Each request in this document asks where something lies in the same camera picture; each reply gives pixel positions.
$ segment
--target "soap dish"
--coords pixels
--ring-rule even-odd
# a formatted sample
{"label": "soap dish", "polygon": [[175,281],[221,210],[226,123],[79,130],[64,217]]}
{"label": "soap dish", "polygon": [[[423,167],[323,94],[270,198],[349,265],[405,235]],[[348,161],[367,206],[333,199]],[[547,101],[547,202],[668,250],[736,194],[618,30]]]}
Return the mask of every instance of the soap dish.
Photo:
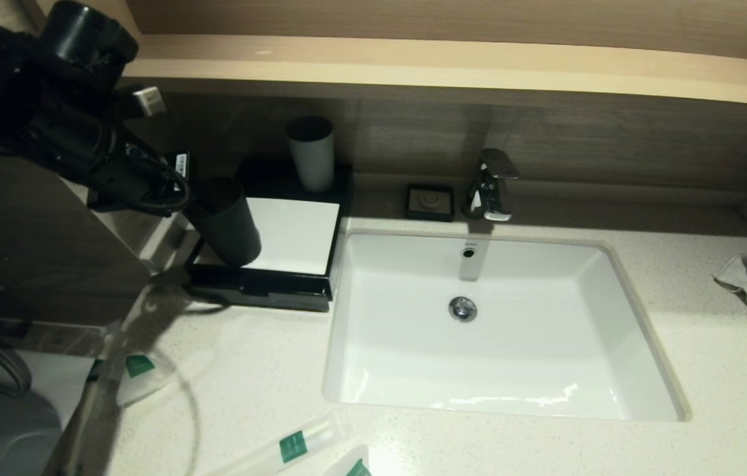
{"label": "soap dish", "polygon": [[406,192],[406,218],[453,221],[453,189],[409,184]]}

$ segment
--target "cup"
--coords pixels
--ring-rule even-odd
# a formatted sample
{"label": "cup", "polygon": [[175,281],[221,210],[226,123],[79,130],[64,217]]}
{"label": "cup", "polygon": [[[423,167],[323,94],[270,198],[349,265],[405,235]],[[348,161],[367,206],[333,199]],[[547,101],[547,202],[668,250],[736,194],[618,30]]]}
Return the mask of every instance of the cup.
{"label": "cup", "polygon": [[240,268],[262,252],[262,241],[238,180],[216,177],[196,182],[195,199],[183,213],[229,266]]}
{"label": "cup", "polygon": [[327,118],[305,116],[286,127],[300,182],[308,192],[326,192],[333,180],[333,127]]}

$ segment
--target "faucet handle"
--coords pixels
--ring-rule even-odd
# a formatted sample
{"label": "faucet handle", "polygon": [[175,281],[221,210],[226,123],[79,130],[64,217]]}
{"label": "faucet handle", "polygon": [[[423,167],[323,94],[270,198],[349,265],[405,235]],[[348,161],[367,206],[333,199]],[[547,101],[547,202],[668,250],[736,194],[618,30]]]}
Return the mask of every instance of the faucet handle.
{"label": "faucet handle", "polygon": [[479,153],[479,166],[495,179],[516,179],[521,175],[509,156],[500,149],[483,149]]}

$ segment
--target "drain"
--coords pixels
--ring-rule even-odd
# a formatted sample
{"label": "drain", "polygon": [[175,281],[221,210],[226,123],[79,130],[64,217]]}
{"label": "drain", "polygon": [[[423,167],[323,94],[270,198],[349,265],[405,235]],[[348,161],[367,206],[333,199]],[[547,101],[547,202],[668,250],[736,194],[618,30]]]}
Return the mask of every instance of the drain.
{"label": "drain", "polygon": [[477,305],[465,296],[450,300],[450,316],[460,323],[469,323],[477,318]]}

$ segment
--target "white speckled countertop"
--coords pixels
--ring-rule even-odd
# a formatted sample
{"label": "white speckled countertop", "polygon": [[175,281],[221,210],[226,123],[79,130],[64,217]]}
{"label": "white speckled countertop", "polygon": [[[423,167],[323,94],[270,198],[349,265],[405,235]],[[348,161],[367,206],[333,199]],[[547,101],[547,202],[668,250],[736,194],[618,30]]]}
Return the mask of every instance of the white speckled countertop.
{"label": "white speckled countertop", "polygon": [[[363,229],[467,233],[464,223],[350,220],[349,232]],[[688,421],[334,404],[321,394],[332,313],[231,307],[149,325],[165,302],[181,299],[151,292],[144,305],[150,317],[133,329],[151,335],[156,352],[177,365],[178,380],[122,413],[108,474],[201,476],[341,406],[359,422],[356,436],[282,474],[320,476],[366,443],[376,476],[747,476],[747,308],[711,277],[729,257],[747,252],[746,234],[507,225],[494,236],[598,241],[613,249],[684,397]]]}

